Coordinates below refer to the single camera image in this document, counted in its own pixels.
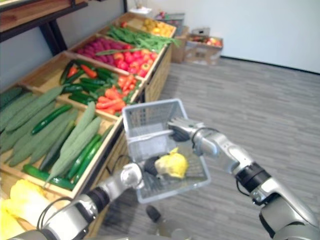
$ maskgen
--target gray carpet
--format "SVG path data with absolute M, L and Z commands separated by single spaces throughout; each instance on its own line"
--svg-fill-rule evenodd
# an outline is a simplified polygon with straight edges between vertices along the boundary
M 202 120 L 243 146 L 320 219 L 320 76 L 239 60 L 216 66 L 172 64 L 162 99 L 180 98 Z M 153 205 L 188 225 L 196 240 L 267 240 L 259 207 L 206 159 L 212 182 Z M 100 235 L 152 233 L 155 225 L 133 190 L 116 202 Z

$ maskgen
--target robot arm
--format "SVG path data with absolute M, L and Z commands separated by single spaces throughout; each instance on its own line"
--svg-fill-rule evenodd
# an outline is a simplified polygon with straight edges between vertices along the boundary
M 13 240 L 79 240 L 88 233 L 89 224 L 110 202 L 129 188 L 143 185 L 142 172 L 135 163 L 101 182 L 96 188 L 80 195 L 54 214 L 40 230 L 24 232 Z
M 178 118 L 168 125 L 174 130 L 176 141 L 191 139 L 197 155 L 218 158 L 221 168 L 249 192 L 253 203 L 264 205 L 259 217 L 273 239 L 320 239 L 319 221 L 311 209 L 257 164 L 242 147 L 201 122 Z

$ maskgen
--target shopping basket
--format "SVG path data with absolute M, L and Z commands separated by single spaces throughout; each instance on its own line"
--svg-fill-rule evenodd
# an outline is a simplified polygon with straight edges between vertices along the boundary
M 179 147 L 189 165 L 183 179 L 169 176 L 159 179 L 143 172 L 144 187 L 137 190 L 140 203 L 171 197 L 202 187 L 211 181 L 205 160 L 193 153 L 191 141 L 175 142 L 170 137 L 172 130 L 168 129 L 167 122 L 177 117 L 188 118 L 179 99 L 127 106 L 122 110 L 122 114 L 128 153 L 134 163 L 143 166 L 149 158 L 161 157 Z

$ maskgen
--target white wall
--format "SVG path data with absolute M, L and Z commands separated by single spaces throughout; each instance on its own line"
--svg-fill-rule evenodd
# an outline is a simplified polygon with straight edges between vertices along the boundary
M 210 27 L 224 40 L 224 56 L 320 73 L 320 0 L 148 0 L 147 6 L 186 13 L 191 29 Z
M 89 6 L 57 19 L 68 47 L 93 34 L 123 13 L 123 1 L 90 1 Z M 40 29 L 0 43 L 0 92 L 52 58 Z

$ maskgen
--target black cable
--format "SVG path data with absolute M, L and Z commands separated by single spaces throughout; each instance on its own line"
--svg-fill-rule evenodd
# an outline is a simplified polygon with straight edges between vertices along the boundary
M 246 196 L 250 197 L 249 194 L 243 192 L 243 191 L 240 189 L 238 180 L 236 180 L 235 182 L 236 182 L 236 188 L 238 189 L 238 191 L 239 191 L 240 193 L 242 193 L 243 195 L 246 195 Z
M 132 158 L 131 158 L 129 155 L 122 154 L 122 155 L 118 156 L 118 158 L 115 160 L 114 165 L 113 165 L 113 167 L 112 167 L 112 170 L 111 170 L 111 173 L 110 173 L 111 175 L 114 174 L 114 171 L 115 171 L 115 168 L 116 168 L 116 166 L 117 166 L 118 161 L 119 161 L 121 158 L 124 158 L 124 157 L 128 158 L 128 159 L 130 160 L 130 162 L 132 162 Z
M 73 199 L 71 197 L 68 196 L 64 196 L 64 197 L 60 197 L 57 200 L 54 200 L 53 202 L 51 202 L 48 206 L 46 206 L 46 208 L 41 212 L 38 222 L 36 224 L 36 229 L 39 231 L 40 229 L 42 229 L 42 227 L 44 226 L 44 219 L 45 216 L 47 214 L 47 211 L 52 207 L 53 204 L 59 202 L 59 201 L 63 201 L 63 200 L 67 200 L 67 201 L 72 201 Z
M 194 142 L 195 136 L 197 135 L 197 133 L 198 133 L 199 131 L 204 130 L 204 129 L 211 130 L 211 131 L 215 131 L 215 132 L 219 133 L 219 131 L 218 131 L 217 129 L 212 128 L 212 127 L 206 127 L 206 126 L 204 126 L 204 127 L 198 128 L 198 129 L 195 131 L 195 133 L 193 134 L 192 138 L 191 138 L 192 148 L 195 148 L 195 145 L 196 145 L 195 142 Z

